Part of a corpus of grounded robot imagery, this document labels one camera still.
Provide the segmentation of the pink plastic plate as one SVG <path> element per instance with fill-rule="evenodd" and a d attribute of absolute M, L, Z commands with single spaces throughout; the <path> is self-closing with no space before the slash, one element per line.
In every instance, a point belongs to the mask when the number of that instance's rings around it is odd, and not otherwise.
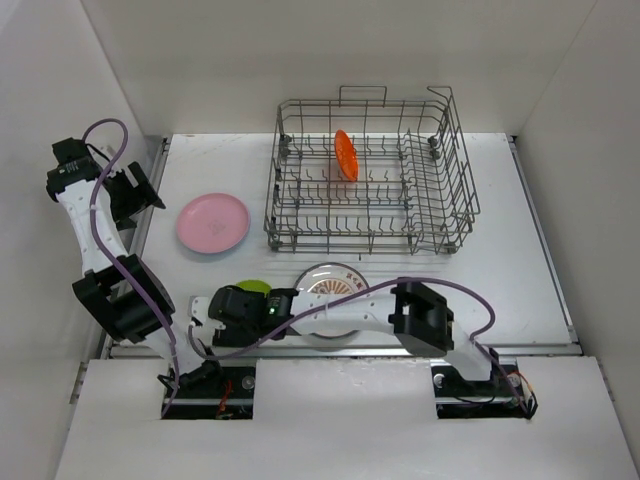
<path fill-rule="evenodd" d="M 200 252 L 220 252 L 247 235 L 251 217 L 233 195 L 208 193 L 191 200 L 178 214 L 175 231 L 180 243 Z"/>

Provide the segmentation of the grey wire dish rack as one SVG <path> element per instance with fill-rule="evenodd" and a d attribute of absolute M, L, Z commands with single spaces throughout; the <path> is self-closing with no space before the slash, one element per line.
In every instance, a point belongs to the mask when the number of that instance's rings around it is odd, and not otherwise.
<path fill-rule="evenodd" d="M 348 181 L 334 152 L 344 130 L 358 157 Z M 276 252 L 453 254 L 480 212 L 453 90 L 392 99 L 343 86 L 334 99 L 276 111 L 264 231 Z"/>

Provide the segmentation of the blue plastic plate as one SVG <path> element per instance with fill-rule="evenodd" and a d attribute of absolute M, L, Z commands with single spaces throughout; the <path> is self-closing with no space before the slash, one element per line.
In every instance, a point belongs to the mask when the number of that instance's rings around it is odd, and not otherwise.
<path fill-rule="evenodd" d="M 225 249 L 225 250 L 220 251 L 220 252 L 200 252 L 200 251 L 196 251 L 196 250 L 190 249 L 190 248 L 185 247 L 185 246 L 181 246 L 180 250 L 181 250 L 181 253 L 186 258 L 189 258 L 189 259 L 191 259 L 193 261 L 208 262 L 208 261 L 214 261 L 214 260 L 220 260 L 220 259 L 227 258 L 230 255 L 233 255 L 239 248 L 240 248 L 240 246 L 236 245 L 236 246 L 233 246 L 231 248 Z"/>

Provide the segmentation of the orange patterned plate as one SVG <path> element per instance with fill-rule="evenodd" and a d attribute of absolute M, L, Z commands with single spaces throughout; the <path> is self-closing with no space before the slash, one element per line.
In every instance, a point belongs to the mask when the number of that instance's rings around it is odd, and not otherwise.
<path fill-rule="evenodd" d="M 334 136 L 334 152 L 342 175 L 350 182 L 356 182 L 359 176 L 359 163 L 356 149 L 344 130 L 337 130 Z"/>

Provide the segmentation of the green plastic plate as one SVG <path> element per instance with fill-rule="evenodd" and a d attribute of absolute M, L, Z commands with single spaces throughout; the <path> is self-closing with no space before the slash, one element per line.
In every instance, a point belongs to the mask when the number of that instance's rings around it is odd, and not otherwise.
<path fill-rule="evenodd" d="M 236 286 L 253 293 L 268 295 L 272 287 L 265 281 L 259 279 L 246 279 L 236 283 Z"/>

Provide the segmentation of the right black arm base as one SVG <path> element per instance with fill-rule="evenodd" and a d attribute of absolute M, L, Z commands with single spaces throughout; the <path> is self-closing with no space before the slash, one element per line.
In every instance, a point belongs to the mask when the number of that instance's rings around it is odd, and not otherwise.
<path fill-rule="evenodd" d="M 525 419 L 531 420 L 539 403 L 531 384 L 516 364 L 493 368 L 488 381 L 461 377 L 447 364 L 432 364 L 436 415 L 440 420 Z"/>

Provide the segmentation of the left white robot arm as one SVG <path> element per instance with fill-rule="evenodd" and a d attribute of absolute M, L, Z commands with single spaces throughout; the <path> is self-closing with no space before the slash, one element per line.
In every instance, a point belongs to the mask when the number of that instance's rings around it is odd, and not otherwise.
<path fill-rule="evenodd" d="M 217 394 L 224 373 L 203 359 L 175 325 L 174 304 L 160 280 L 120 237 L 133 229 L 134 215 L 164 206 L 141 166 L 102 178 L 89 144 L 68 138 L 52 146 L 58 162 L 47 174 L 46 190 L 69 216 L 82 257 L 82 276 L 72 289 L 84 308 L 116 341 L 143 344 L 168 361 L 174 372 L 161 377 L 168 388 Z"/>

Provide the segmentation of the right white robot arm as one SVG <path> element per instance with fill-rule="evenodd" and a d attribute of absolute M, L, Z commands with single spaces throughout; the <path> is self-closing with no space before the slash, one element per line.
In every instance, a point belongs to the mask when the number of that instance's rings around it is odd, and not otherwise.
<path fill-rule="evenodd" d="M 264 295 L 229 285 L 209 301 L 206 318 L 225 327 L 240 327 L 256 339 L 251 347 L 276 340 L 293 328 L 300 335 L 345 330 L 375 332 L 395 337 L 411 355 L 442 358 L 477 394 L 487 393 L 500 379 L 495 358 L 475 343 L 454 320 L 444 296 L 431 284 L 447 286 L 476 299 L 495 322 L 495 312 L 476 292 L 453 282 L 428 278 L 397 278 L 346 294 L 324 294 L 296 289 L 273 289 Z"/>

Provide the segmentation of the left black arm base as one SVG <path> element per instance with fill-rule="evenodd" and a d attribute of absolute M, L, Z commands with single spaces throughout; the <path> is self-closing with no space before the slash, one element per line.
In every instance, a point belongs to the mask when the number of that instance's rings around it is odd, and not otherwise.
<path fill-rule="evenodd" d="M 222 366 L 204 378 L 182 385 L 173 394 L 173 373 L 159 375 L 165 388 L 161 418 L 165 420 L 251 420 L 256 366 Z"/>

